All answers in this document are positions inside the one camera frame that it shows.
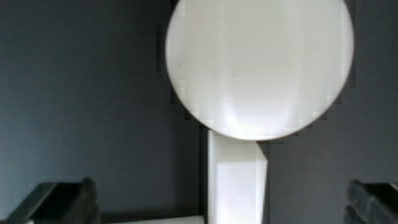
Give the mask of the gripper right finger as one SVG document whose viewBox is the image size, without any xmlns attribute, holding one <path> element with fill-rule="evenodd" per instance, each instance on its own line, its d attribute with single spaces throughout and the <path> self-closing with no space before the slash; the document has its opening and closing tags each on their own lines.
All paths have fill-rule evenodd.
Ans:
<svg viewBox="0 0 398 224">
<path fill-rule="evenodd" d="M 362 183 L 346 189 L 343 224 L 398 224 L 398 183 Z"/>
</svg>

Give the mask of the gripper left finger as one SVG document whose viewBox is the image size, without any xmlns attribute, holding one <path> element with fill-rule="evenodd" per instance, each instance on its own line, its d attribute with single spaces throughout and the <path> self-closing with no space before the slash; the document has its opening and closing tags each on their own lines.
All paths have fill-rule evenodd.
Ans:
<svg viewBox="0 0 398 224">
<path fill-rule="evenodd" d="M 96 183 L 41 183 L 3 224 L 101 224 Z"/>
</svg>

